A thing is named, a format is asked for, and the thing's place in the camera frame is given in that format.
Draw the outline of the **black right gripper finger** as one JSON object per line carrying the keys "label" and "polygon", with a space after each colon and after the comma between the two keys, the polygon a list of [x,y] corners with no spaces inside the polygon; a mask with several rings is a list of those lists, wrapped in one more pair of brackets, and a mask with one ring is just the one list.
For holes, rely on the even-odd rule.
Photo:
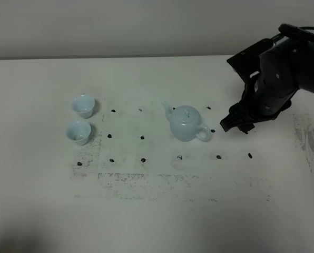
{"label": "black right gripper finger", "polygon": [[254,129],[254,124],[247,124],[247,125],[241,125],[238,127],[238,129],[245,133],[245,134],[248,134],[248,132],[252,129]]}
{"label": "black right gripper finger", "polygon": [[229,114],[221,120],[220,125],[225,132],[237,127],[242,132],[248,132],[247,112],[243,104],[235,104],[229,108]]}

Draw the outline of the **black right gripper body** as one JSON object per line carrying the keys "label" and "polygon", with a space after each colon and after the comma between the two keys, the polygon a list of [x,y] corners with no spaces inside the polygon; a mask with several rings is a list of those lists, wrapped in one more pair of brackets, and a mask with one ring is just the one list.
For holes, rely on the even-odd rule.
{"label": "black right gripper body", "polygon": [[278,45],[265,38],[227,59],[245,83],[242,98],[236,104],[244,105],[248,124],[275,119],[290,106],[298,90],[291,54],[304,46],[290,38]]}

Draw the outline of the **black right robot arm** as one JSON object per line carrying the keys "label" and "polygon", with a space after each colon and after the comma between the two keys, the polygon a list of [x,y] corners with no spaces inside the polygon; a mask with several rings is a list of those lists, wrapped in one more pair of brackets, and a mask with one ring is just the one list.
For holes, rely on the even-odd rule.
{"label": "black right robot arm", "polygon": [[270,121],[291,106],[299,90],[314,93],[314,43],[286,39],[275,44],[261,40],[232,56],[227,63],[244,81],[241,100],[229,108],[220,124],[248,133],[259,122]]}

